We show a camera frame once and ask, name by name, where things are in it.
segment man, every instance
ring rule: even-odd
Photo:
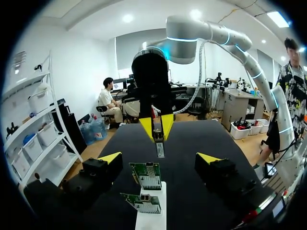
[[[298,52],[298,46],[293,39],[286,38],[284,45],[287,50],[287,54],[290,58],[288,64],[282,66],[277,85],[280,85],[286,96],[291,119],[293,122],[293,130],[295,138],[298,139],[304,132],[304,115],[306,107],[306,84],[307,78],[304,74],[302,67],[299,65],[300,54]],[[253,167],[260,172],[261,166],[269,157],[271,152],[273,154],[278,153],[280,147],[279,130],[277,122],[271,123],[268,131],[267,144],[261,152],[260,159]]]
[[[114,115],[115,122],[118,124],[123,122],[123,115],[120,109],[120,104],[116,102],[110,91],[113,88],[113,79],[106,78],[104,80],[105,88],[101,90],[99,97],[98,97],[98,106],[106,106],[107,111],[105,111],[106,115]]]

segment wooden floor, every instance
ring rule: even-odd
[[[219,114],[213,113],[210,117],[207,117],[207,119],[217,118],[219,122],[221,122],[221,119],[220,119],[221,117],[222,117],[222,113],[219,113]],[[175,122],[180,122],[180,121],[193,122],[195,121],[195,117],[188,116],[188,114],[178,114],[176,115]],[[85,161],[89,159],[90,157],[97,158],[99,154],[101,153],[101,151],[103,150],[103,148],[108,143],[108,141],[113,137],[116,131],[117,129],[115,128],[108,130],[107,131],[108,135],[106,139],[101,140],[101,141],[96,141],[94,144],[88,146],[81,155],[83,160]],[[266,133],[264,133],[264,134],[258,134],[255,136],[248,136],[247,138],[241,139],[241,140],[235,140],[235,143],[241,148],[246,158],[248,159],[249,163],[251,165],[254,165],[257,162],[258,157],[259,157],[260,143],[263,139],[266,139],[266,138],[267,138]],[[77,160],[75,164],[72,166],[72,168],[70,169],[70,171],[67,173],[65,178],[66,179],[72,178],[75,174],[78,173],[80,169],[82,169],[82,164],[80,163],[79,160]]]

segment black hair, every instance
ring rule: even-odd
[[[108,85],[108,84],[111,84],[112,81],[113,81],[113,78],[106,78],[106,79],[104,80],[104,86],[107,88],[107,85]]]
[[[286,38],[286,40],[284,41],[284,46],[286,47],[286,49],[287,48],[294,50],[298,49],[297,43],[292,38]]]

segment seated man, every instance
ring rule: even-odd
[[[107,111],[105,111],[106,115],[114,115],[115,122],[119,125],[123,122],[123,115],[120,109],[119,102],[116,102],[110,91],[113,88],[113,79],[106,78],[104,80],[105,88],[101,90],[99,97],[98,97],[98,106],[106,106]]]

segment trousers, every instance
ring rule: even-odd
[[[105,115],[114,115],[116,123],[123,122],[123,114],[122,114],[121,109],[119,107],[114,107],[114,108],[111,108],[111,109],[108,108],[105,111]]]

